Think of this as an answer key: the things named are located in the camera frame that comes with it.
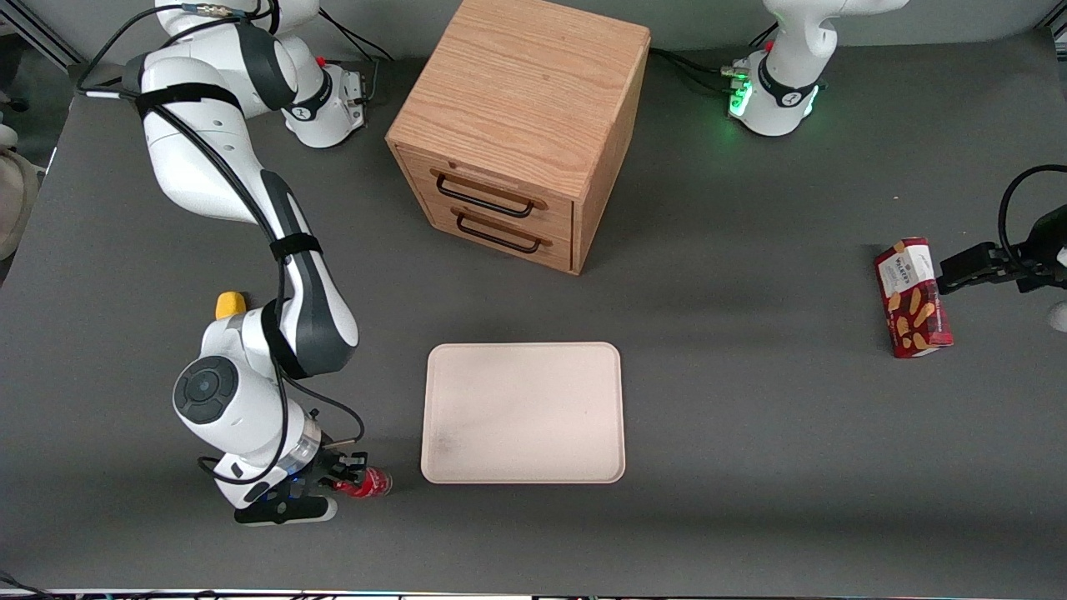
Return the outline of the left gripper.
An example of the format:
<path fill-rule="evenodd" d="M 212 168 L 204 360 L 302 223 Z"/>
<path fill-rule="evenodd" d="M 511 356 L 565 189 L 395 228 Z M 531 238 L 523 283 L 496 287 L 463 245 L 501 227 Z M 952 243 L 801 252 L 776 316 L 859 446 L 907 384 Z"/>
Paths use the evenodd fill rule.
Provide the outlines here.
<path fill-rule="evenodd" d="M 1060 206 L 1040 217 L 1024 242 L 1018 244 L 1009 244 L 1008 212 L 1005 207 L 999 209 L 998 236 L 1009 255 L 1009 270 L 1001 268 L 1001 250 L 996 243 L 980 242 L 940 263 L 941 277 L 937 278 L 937 286 L 941 295 L 986 283 L 1012 282 L 1014 277 L 1018 293 L 1066 288 L 1064 262 L 1060 259 L 1066 243 L 1066 207 Z"/>

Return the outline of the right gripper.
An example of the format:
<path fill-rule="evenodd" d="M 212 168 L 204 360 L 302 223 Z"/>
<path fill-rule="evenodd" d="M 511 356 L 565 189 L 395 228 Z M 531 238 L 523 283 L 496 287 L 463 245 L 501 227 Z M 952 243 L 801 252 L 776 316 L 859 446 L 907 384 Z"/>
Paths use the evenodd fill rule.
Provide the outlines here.
<path fill-rule="evenodd" d="M 361 498 L 361 475 L 333 475 L 345 468 L 367 464 L 368 452 L 305 448 L 283 452 L 277 463 L 262 475 L 264 465 L 255 465 L 236 453 L 224 453 L 213 475 L 218 489 L 237 509 L 327 509 L 335 508 L 336 502 L 323 495 L 323 487 L 347 498 Z"/>

